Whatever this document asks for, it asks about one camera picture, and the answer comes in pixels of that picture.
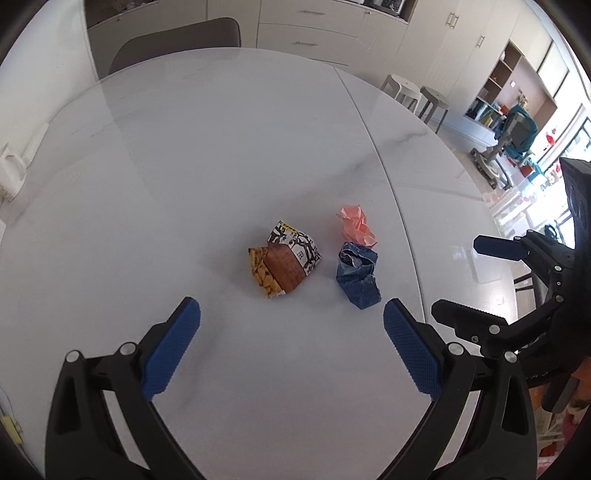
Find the dark blue crumpled wrapper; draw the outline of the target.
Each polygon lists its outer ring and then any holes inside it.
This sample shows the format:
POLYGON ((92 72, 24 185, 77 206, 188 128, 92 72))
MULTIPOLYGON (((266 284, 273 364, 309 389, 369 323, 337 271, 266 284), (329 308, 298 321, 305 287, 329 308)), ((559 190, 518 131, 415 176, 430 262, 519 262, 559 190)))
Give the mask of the dark blue crumpled wrapper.
POLYGON ((353 242, 342 244, 335 280, 360 310, 366 310, 382 301, 375 277, 377 253, 369 247, 353 242))

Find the teal grey kids chair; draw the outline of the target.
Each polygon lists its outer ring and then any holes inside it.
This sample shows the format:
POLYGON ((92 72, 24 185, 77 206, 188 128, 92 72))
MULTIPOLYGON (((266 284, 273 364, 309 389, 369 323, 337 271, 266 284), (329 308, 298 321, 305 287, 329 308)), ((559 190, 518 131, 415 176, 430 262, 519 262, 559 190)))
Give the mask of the teal grey kids chair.
POLYGON ((504 154, 508 159, 522 161, 527 157, 537 135, 538 126, 533 117, 522 105, 516 104, 495 131, 497 144, 483 152, 476 148, 471 150, 470 155, 476 169, 493 190, 499 187, 508 190, 514 186, 499 157, 504 154))

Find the pink crumpled paper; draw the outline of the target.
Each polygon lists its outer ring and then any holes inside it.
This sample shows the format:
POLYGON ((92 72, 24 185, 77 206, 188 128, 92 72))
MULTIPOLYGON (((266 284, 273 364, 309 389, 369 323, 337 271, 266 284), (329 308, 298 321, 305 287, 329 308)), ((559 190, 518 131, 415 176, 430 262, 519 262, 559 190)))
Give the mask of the pink crumpled paper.
POLYGON ((360 205, 346 205, 339 210, 342 221, 342 234, 346 241, 363 247, 373 248, 377 238, 367 225, 367 216, 360 205))

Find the patterned yellow brown snack pack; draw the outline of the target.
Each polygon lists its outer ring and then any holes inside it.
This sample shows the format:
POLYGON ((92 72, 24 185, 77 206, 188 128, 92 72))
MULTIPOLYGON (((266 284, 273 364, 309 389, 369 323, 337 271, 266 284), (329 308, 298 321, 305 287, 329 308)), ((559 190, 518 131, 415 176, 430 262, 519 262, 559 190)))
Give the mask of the patterned yellow brown snack pack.
POLYGON ((252 278, 269 299, 293 292, 321 260, 315 241, 283 221, 270 231, 266 246, 249 248, 252 278))

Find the grey stool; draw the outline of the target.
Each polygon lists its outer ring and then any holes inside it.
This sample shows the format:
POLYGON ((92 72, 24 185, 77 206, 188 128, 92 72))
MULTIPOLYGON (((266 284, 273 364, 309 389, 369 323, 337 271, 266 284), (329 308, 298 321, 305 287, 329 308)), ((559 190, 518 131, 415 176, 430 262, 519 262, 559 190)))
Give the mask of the grey stool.
POLYGON ((446 117, 448 116, 448 112, 450 110, 449 102, 443 94, 428 86, 422 86, 420 93, 423 95, 426 102, 420 111, 419 119, 421 119, 425 124, 428 124, 431 121, 433 115, 438 109, 443 111, 442 117, 439 120, 435 131, 435 133, 438 134, 446 120, 446 117))

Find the white stool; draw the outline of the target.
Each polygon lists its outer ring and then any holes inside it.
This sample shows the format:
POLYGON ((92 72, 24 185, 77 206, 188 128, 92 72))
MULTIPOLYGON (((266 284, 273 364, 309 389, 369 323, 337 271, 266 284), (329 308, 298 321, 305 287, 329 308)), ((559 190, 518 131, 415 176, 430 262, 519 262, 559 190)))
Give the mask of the white stool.
POLYGON ((408 110, 415 113, 422 99, 420 88, 413 82, 396 74, 389 74, 384 80, 381 90, 390 92, 394 100, 397 100, 408 110))

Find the dark grey dining chair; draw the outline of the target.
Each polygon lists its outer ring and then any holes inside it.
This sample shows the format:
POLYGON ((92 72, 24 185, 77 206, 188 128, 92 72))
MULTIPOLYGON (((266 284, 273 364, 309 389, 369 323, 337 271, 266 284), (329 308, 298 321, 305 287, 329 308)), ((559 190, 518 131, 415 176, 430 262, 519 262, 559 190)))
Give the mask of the dark grey dining chair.
POLYGON ((113 74, 152 58, 188 50, 240 47, 242 34, 238 22, 233 18, 221 17, 133 38, 119 49, 108 73, 113 74))

